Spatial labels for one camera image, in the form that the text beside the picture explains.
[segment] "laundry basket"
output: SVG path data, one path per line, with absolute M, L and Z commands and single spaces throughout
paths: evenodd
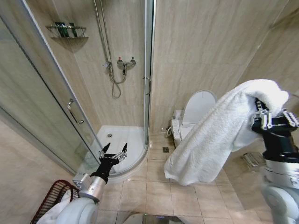
M 75 200 L 79 198 L 79 190 L 71 185 L 69 182 L 65 180 L 58 180 L 55 181 L 50 190 L 48 191 L 45 199 L 43 200 L 41 206 L 39 206 L 36 214 L 34 215 L 33 219 L 31 220 L 30 224 L 36 224 L 37 221 L 47 212 L 49 211 L 54 205 L 59 203 L 66 193 L 67 190 L 71 190 L 71 198 Z

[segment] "wall shelf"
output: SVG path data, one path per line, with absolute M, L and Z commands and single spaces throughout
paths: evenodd
M 86 27 L 49 25 L 46 28 L 50 31 L 53 39 L 87 39 L 85 35 Z

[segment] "toilet lid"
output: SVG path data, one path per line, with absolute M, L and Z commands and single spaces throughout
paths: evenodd
M 200 90 L 194 93 L 184 108 L 182 127 L 199 123 L 216 101 L 216 96 L 209 90 Z

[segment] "white towel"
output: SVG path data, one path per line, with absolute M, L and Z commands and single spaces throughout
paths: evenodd
M 168 158 L 165 177 L 181 185 L 213 181 L 231 152 L 258 137 L 250 129 L 251 116 L 256 112 L 255 98 L 276 116 L 288 100 L 288 93 L 266 79 L 245 82 L 226 93 Z
M 47 211 L 36 224 L 55 224 L 61 211 L 70 203 L 71 190 L 67 190 L 61 201 Z

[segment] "toilet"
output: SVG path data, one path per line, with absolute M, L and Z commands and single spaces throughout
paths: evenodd
M 209 112 L 217 101 L 216 96 L 209 90 L 200 90 L 191 96 L 183 110 L 175 110 L 171 118 L 171 131 L 175 147 L 192 130 L 194 125 Z

